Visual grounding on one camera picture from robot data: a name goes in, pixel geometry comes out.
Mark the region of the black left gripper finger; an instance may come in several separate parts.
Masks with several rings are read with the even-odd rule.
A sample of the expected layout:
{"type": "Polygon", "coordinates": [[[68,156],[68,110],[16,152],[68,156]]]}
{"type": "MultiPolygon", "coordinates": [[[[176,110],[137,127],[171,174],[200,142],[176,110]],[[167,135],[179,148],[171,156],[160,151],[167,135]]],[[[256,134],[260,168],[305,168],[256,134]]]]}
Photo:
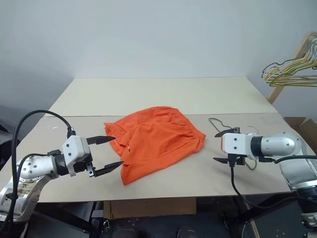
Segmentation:
{"type": "Polygon", "coordinates": [[[111,164],[105,165],[102,169],[99,169],[99,170],[94,169],[94,176],[95,177],[99,177],[101,175],[110,173],[110,172],[112,172],[113,170],[115,170],[116,168],[118,168],[122,164],[123,164],[123,162],[119,161],[119,162],[115,162],[115,163],[111,163],[111,164]]]}
{"type": "Polygon", "coordinates": [[[113,137],[113,136],[94,136],[94,137],[86,138],[86,140],[87,140],[88,145],[91,145],[91,144],[99,145],[99,144],[108,143],[112,140],[115,140],[115,137],[113,137]]]}

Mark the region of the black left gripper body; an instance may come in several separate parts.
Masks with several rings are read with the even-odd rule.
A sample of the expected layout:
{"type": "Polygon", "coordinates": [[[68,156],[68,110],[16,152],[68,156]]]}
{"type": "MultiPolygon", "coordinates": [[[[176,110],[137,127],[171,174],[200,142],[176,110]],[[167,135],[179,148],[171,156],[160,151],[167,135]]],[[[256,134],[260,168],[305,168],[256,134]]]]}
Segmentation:
{"type": "Polygon", "coordinates": [[[92,155],[87,156],[84,160],[76,162],[74,164],[74,170],[76,173],[87,171],[89,177],[95,177],[95,167],[93,166],[92,155]]]}

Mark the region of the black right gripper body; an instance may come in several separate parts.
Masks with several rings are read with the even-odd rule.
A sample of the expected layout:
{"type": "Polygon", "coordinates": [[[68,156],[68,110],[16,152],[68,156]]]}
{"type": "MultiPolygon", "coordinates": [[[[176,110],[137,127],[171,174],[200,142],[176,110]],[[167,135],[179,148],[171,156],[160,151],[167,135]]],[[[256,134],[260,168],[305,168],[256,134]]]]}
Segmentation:
{"type": "Polygon", "coordinates": [[[240,154],[228,154],[228,163],[229,166],[235,166],[235,165],[241,165],[244,166],[246,164],[245,162],[245,155],[240,154]]]}

